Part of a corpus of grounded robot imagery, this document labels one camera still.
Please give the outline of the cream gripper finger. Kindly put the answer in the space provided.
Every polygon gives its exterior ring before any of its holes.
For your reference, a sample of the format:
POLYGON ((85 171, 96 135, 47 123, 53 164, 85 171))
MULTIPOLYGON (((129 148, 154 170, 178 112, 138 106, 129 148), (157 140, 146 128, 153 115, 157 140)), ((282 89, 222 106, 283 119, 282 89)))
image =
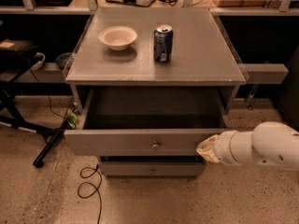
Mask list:
POLYGON ((213 149, 211 147, 201 148, 198 147, 196 149, 197 153, 202 156, 206 161, 210 161, 213 163, 219 163, 220 160, 216 157, 213 149))
POLYGON ((213 148, 215 142, 217 141, 218 139, 218 135, 217 134, 214 134, 210 137, 208 137, 206 140, 202 141, 198 146, 197 148, 199 150, 210 150, 213 148))

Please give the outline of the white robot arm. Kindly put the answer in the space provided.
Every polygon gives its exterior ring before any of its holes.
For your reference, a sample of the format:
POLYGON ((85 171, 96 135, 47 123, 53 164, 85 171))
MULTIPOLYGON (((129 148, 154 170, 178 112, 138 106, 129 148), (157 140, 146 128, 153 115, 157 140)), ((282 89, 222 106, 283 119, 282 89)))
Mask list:
POLYGON ((255 164, 284 170, 299 170, 299 132, 268 121, 252 131, 215 134, 202 141, 196 152, 206 161, 227 166, 255 164))

